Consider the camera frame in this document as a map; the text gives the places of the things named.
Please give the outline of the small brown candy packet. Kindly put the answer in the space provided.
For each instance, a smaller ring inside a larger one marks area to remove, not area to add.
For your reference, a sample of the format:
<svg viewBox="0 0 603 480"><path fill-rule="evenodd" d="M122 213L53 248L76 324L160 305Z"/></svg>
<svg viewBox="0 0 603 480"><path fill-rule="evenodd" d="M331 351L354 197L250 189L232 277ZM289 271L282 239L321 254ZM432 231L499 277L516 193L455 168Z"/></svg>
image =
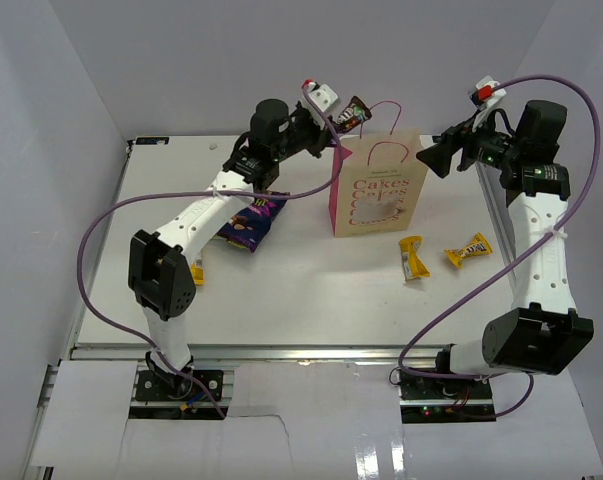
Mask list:
<svg viewBox="0 0 603 480"><path fill-rule="evenodd" d="M353 96L333 124L338 134L347 134L371 118L370 108L358 96Z"/></svg>

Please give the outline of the yellow snack packet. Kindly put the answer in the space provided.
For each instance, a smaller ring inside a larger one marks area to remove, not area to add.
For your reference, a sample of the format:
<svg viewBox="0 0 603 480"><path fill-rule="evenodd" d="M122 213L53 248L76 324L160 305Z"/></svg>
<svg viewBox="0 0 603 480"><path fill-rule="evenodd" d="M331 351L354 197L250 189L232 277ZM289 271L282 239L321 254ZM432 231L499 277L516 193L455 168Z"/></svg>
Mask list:
<svg viewBox="0 0 603 480"><path fill-rule="evenodd" d="M402 270L405 281L428 278L430 272L418 256L421 236L409 236L399 241Z"/></svg>

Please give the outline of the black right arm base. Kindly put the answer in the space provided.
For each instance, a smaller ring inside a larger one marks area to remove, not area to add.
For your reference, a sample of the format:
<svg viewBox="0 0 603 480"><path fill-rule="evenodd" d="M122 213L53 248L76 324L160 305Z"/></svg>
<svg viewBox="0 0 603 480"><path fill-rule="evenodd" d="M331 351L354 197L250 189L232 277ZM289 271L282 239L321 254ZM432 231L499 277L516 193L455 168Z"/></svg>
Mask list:
<svg viewBox="0 0 603 480"><path fill-rule="evenodd" d="M494 421L489 383L412 376L398 367L388 380L398 389L404 425Z"/></svg>

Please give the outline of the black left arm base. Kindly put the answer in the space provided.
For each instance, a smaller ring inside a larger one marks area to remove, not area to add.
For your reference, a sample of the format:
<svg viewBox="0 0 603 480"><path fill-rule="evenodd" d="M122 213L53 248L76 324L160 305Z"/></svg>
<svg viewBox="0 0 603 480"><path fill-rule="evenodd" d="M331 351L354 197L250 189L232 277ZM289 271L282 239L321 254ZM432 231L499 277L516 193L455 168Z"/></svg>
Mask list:
<svg viewBox="0 0 603 480"><path fill-rule="evenodd" d="M205 409L215 412L210 401L221 404L224 373L222 370L193 370L190 375L196 382L178 377L178 385L171 387L150 370L138 373L133 400L143 407L161 408L163 404L175 407L181 413L203 412Z"/></svg>

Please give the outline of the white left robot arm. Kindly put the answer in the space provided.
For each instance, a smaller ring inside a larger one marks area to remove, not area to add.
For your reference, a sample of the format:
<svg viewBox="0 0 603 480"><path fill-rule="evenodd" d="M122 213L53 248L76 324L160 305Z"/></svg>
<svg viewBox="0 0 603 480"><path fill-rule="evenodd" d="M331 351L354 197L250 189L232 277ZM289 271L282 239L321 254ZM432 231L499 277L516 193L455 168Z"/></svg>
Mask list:
<svg viewBox="0 0 603 480"><path fill-rule="evenodd" d="M169 398L183 398L192 387L185 312L196 293L190 271L195 255L255 195L266 192L282 161L301 151L320 156L330 141L325 122L336 102L317 93L293 110L279 99L259 102L249 130L237 139L204 197L155 232L140 230L132 237L128 285L154 343L146 363Z"/></svg>

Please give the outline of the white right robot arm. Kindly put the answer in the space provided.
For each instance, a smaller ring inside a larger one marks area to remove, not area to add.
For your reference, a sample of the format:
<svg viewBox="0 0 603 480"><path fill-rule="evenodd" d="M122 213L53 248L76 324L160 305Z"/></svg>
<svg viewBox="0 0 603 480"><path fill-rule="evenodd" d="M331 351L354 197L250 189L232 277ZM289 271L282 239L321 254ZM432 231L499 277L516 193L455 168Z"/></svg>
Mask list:
<svg viewBox="0 0 603 480"><path fill-rule="evenodd" d="M593 338L593 322L578 314L570 291L566 238L557 224L570 196L569 173L554 161L566 119L564 106L530 100L513 130L497 131L493 114L481 124L468 119L416 155L441 178L449 174L454 154L461 156L461 171L475 163L497 169L520 257L510 311L489 322L480 339L438 353L432 384L444 398L465 391L468 375L557 375ZM541 247L524 257L536 242Z"/></svg>

